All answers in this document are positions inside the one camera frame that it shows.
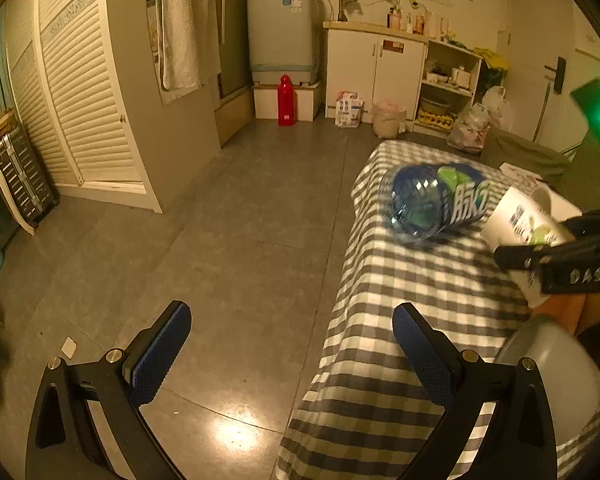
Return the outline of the white paper cup green print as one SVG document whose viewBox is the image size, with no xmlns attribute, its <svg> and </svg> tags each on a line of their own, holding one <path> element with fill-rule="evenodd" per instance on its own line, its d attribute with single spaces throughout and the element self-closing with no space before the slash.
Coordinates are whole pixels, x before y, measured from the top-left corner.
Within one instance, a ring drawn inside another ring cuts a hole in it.
<svg viewBox="0 0 600 480">
<path fill-rule="evenodd" d="M 559 222 L 554 220 L 529 195 L 511 186 L 490 215 L 481 232 L 490 249 L 500 246 L 561 245 L 574 240 Z M 548 299 L 541 292 L 540 274 L 530 270 L 505 270 L 520 288 L 531 309 Z"/>
</svg>

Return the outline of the grey plastic cup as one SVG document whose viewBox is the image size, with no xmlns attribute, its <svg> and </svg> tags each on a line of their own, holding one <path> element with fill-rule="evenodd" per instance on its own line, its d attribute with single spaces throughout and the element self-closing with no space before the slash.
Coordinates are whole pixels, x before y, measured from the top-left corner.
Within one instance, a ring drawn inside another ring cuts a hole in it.
<svg viewBox="0 0 600 480">
<path fill-rule="evenodd" d="M 545 314 L 524 322 L 495 362 L 515 365 L 523 358 L 532 359 L 540 371 L 556 443 L 569 442 L 600 406 L 600 370 L 577 338 Z"/>
</svg>

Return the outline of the grey fabric sofa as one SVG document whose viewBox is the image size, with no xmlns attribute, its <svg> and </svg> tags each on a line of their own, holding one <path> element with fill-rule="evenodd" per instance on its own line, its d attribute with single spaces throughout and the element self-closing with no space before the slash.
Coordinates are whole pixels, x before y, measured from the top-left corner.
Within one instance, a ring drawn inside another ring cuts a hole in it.
<svg viewBox="0 0 600 480">
<path fill-rule="evenodd" d="M 480 162 L 493 168 L 508 162 L 531 171 L 582 211 L 600 209 L 600 142 L 590 132 L 573 158 L 568 158 L 521 136 L 492 129 Z"/>
</svg>

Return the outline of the magazine on sofa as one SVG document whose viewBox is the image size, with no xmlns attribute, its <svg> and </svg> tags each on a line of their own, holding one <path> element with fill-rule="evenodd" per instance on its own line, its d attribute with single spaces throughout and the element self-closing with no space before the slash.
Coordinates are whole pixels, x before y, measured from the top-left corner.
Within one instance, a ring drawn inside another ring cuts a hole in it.
<svg viewBox="0 0 600 480">
<path fill-rule="evenodd" d="M 535 186 L 539 183 L 543 183 L 543 179 L 539 174 L 535 174 L 532 171 L 512 165 L 509 162 L 503 162 L 500 166 L 500 171 L 502 174 L 505 174 L 506 177 L 509 177 L 524 185 Z"/>
</svg>

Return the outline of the white plastic bags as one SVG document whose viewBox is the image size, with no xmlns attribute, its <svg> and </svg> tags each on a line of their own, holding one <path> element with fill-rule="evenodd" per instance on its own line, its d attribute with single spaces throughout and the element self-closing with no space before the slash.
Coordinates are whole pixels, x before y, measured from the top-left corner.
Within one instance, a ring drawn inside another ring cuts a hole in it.
<svg viewBox="0 0 600 480">
<path fill-rule="evenodd" d="M 446 143 L 451 148 L 479 155 L 491 130 L 511 132 L 513 125 L 514 110 L 506 100 L 506 89 L 495 86 L 484 94 L 481 102 L 466 107 L 460 113 Z"/>
</svg>

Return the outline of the grey white checkered tablecloth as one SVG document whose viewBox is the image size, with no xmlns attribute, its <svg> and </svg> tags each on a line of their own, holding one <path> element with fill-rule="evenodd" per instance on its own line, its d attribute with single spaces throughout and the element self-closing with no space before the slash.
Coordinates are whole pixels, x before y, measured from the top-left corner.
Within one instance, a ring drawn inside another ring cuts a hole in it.
<svg viewBox="0 0 600 480">
<path fill-rule="evenodd" d="M 381 143 L 279 479 L 600 479 L 600 209 Z"/>
</svg>

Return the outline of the small waste bin pink liner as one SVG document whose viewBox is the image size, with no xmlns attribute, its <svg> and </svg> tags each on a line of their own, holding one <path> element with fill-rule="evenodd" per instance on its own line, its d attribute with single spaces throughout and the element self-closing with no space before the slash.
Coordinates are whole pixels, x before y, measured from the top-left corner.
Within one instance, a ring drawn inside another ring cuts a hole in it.
<svg viewBox="0 0 600 480">
<path fill-rule="evenodd" d="M 375 103 L 372 126 L 378 138 L 393 140 L 406 130 L 406 108 L 390 101 Z"/>
</svg>

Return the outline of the white open shelf unit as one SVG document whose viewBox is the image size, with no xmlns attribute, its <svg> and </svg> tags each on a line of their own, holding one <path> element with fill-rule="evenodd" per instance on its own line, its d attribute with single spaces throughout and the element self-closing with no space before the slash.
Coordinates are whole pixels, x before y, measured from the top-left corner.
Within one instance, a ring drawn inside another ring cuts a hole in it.
<svg viewBox="0 0 600 480">
<path fill-rule="evenodd" d="M 482 58 L 471 50 L 429 40 L 413 129 L 446 138 L 460 114 L 477 101 Z"/>
</svg>

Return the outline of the white entrance door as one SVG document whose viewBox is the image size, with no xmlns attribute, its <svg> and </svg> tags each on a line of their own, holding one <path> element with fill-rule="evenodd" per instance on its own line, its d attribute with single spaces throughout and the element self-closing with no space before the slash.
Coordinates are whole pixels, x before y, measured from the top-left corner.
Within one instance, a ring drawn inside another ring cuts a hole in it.
<svg viewBox="0 0 600 480">
<path fill-rule="evenodd" d="M 573 47 L 571 0 L 509 0 L 505 87 L 513 133 L 558 152 L 569 145 L 562 117 L 568 90 L 555 94 L 554 75 L 544 66 L 555 67 L 558 56 L 568 61 Z"/>
</svg>

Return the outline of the white electric kettle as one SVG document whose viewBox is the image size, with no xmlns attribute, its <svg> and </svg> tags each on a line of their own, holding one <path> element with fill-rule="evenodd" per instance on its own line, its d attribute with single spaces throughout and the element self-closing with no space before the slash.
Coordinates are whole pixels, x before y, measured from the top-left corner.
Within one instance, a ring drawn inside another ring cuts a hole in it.
<svg viewBox="0 0 600 480">
<path fill-rule="evenodd" d="M 427 12 L 424 35 L 429 39 L 445 41 L 449 33 L 449 20 L 436 12 Z"/>
</svg>

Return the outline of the white platform box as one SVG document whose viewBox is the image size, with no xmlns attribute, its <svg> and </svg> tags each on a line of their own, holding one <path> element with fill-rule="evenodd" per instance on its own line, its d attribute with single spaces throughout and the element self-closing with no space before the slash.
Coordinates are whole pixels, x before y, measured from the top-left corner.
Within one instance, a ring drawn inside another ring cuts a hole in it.
<svg viewBox="0 0 600 480">
<path fill-rule="evenodd" d="M 277 87 L 260 86 L 252 87 L 254 111 L 258 119 L 277 119 Z M 294 102 L 296 102 L 296 118 L 298 122 L 313 122 L 321 106 L 324 104 L 325 86 L 317 81 L 310 86 L 294 88 Z"/>
</svg>

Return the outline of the black suitcase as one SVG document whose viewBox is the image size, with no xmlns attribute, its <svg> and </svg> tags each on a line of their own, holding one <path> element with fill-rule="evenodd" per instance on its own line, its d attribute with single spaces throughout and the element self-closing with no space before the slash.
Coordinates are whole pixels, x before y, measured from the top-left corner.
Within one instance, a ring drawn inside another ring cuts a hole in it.
<svg viewBox="0 0 600 480">
<path fill-rule="evenodd" d="M 29 234 L 57 204 L 31 142 L 17 126 L 0 136 L 0 190 L 16 221 Z"/>
</svg>

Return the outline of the chrome faucet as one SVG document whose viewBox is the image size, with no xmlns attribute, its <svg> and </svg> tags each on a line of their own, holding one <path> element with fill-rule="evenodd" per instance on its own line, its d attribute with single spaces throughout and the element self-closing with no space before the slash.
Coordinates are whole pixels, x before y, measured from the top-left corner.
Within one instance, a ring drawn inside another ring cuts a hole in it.
<svg viewBox="0 0 600 480">
<path fill-rule="evenodd" d="M 347 6 L 350 6 L 352 3 L 357 3 L 358 0 L 338 0 L 338 22 L 347 22 L 348 17 L 346 13 Z"/>
</svg>

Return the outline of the white louvered wardrobe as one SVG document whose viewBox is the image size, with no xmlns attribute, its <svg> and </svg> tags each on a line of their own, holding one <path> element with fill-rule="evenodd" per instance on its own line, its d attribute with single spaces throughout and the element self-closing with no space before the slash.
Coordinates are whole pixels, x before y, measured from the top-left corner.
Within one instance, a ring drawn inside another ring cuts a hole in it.
<svg viewBox="0 0 600 480">
<path fill-rule="evenodd" d="M 155 0 L 0 0 L 0 110 L 58 192 L 163 212 L 219 154 L 214 79 L 162 88 Z"/>
</svg>

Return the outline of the white hanging towel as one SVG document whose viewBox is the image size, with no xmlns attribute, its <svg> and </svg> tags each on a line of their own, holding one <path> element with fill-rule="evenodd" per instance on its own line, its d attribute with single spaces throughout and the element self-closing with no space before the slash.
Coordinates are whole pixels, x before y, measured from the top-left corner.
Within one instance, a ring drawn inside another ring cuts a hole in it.
<svg viewBox="0 0 600 480">
<path fill-rule="evenodd" d="M 221 73 L 215 0 L 155 0 L 162 88 L 197 90 Z"/>
</svg>

